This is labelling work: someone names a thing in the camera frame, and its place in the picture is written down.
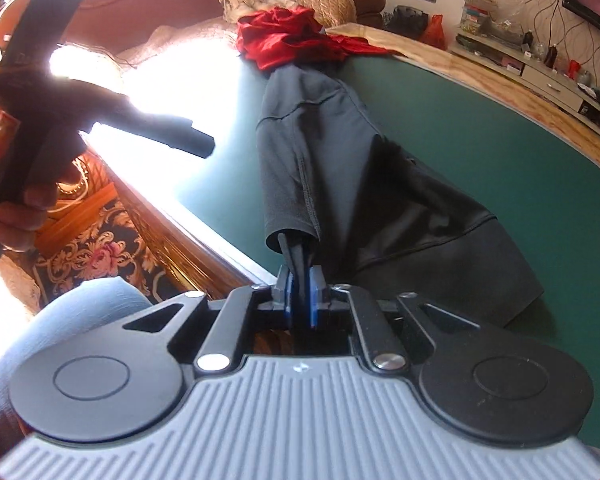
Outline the person's left hand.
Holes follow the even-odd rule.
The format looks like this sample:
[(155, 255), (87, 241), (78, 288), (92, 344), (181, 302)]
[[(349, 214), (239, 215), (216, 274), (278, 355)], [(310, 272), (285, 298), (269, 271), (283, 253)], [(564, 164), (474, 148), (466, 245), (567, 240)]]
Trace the person's left hand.
[(57, 185), (77, 184), (81, 173), (70, 162), (58, 182), (29, 185), (19, 203), (0, 203), (0, 244), (13, 252), (27, 252), (35, 233), (44, 226), (48, 212), (57, 203)]

